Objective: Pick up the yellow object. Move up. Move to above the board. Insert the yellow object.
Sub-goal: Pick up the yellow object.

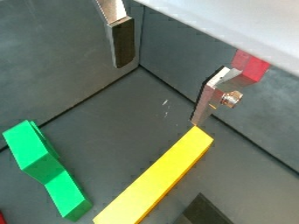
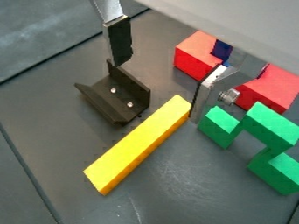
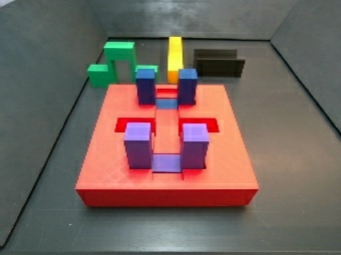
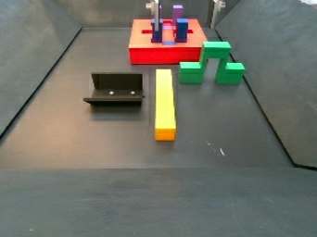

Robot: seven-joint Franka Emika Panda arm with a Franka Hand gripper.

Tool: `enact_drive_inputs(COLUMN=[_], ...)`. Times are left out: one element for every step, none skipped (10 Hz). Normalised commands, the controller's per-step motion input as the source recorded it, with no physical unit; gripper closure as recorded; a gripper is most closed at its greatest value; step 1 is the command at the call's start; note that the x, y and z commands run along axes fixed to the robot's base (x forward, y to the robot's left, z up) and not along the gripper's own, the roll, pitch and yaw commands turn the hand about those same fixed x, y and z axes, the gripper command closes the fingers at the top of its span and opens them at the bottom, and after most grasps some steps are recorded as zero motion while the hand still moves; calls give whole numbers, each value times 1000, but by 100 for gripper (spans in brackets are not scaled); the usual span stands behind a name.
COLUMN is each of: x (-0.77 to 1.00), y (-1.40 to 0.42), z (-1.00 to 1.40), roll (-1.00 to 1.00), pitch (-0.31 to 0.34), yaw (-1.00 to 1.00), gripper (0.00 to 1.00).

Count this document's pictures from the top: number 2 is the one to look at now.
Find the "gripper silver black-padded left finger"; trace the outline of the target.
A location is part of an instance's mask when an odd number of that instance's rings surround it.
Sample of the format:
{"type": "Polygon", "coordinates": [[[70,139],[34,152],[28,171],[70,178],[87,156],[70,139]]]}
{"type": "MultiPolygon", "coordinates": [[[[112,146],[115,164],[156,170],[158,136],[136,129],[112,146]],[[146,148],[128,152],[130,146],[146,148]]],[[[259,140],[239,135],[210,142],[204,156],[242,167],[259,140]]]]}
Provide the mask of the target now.
{"type": "Polygon", "coordinates": [[[130,16],[124,14],[119,0],[90,0],[90,3],[103,18],[111,60],[119,67],[134,55],[130,16]]]}

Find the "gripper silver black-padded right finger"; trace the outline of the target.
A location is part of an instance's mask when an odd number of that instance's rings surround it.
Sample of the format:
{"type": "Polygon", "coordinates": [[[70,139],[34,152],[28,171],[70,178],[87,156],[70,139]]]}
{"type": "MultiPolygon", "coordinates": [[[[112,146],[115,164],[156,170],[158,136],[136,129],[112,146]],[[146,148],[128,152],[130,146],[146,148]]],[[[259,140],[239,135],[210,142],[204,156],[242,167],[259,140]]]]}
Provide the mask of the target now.
{"type": "Polygon", "coordinates": [[[210,109],[218,104],[221,93],[253,81],[261,74],[267,62],[242,53],[230,55],[230,67],[219,74],[214,81],[204,80],[194,96],[191,104],[190,118],[194,123],[199,123],[210,109]]]}

